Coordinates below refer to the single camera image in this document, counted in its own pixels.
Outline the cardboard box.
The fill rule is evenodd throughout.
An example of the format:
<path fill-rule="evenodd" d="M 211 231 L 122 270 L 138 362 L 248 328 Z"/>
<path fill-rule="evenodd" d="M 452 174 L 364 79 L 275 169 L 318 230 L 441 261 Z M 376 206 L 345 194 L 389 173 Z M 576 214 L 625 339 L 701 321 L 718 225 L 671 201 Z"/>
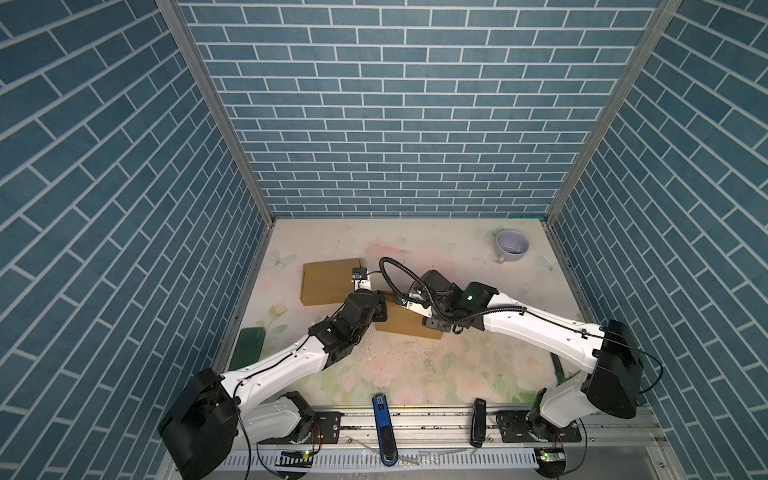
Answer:
<path fill-rule="evenodd" d="M 304 306 L 343 303 L 355 290 L 353 270 L 360 259 L 306 263 L 302 270 L 300 301 Z"/>

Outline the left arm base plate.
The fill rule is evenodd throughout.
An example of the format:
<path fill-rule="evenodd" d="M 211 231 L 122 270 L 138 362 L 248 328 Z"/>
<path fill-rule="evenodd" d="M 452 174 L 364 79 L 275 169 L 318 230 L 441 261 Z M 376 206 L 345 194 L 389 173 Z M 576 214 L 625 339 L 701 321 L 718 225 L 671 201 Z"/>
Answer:
<path fill-rule="evenodd" d="M 315 412 L 312 418 L 303 417 L 298 425 L 299 444 L 335 445 L 339 441 L 342 413 L 339 411 Z"/>

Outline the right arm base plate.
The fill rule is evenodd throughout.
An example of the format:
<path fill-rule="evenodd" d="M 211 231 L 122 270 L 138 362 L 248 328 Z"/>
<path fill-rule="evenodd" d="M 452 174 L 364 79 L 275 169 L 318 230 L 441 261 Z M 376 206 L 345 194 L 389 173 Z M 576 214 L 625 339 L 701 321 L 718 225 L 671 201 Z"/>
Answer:
<path fill-rule="evenodd" d="M 581 429 L 576 422 L 567 427 L 556 427 L 538 414 L 523 410 L 500 410 L 495 414 L 504 443 L 564 443 L 580 442 Z"/>

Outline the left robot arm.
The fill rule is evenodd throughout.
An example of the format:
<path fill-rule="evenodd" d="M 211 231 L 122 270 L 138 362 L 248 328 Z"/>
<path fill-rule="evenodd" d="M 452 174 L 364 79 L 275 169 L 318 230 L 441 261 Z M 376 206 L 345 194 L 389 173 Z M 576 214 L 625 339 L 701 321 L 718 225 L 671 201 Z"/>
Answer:
<path fill-rule="evenodd" d="M 234 447 L 293 435 L 314 412 L 288 386 L 348 357 L 369 327 L 386 319 L 385 298 L 358 289 L 278 353 L 240 369 L 205 368 L 190 377 L 158 424 L 181 477 L 206 477 Z"/>

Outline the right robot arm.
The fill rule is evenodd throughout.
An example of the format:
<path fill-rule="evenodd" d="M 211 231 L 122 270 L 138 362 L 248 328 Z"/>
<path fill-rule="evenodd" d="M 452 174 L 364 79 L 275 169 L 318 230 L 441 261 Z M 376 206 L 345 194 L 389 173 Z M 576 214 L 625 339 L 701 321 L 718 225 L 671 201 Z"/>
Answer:
<path fill-rule="evenodd" d="M 462 289 L 430 270 L 396 303 L 423 316 L 426 327 L 462 332 L 476 328 L 506 335 L 569 361 L 578 372 L 541 389 L 525 424 L 538 441 L 553 441 L 573 422 L 598 412 L 620 419 L 637 414 L 642 353 L 627 325 L 567 319 L 528 306 L 498 289 L 471 282 Z"/>

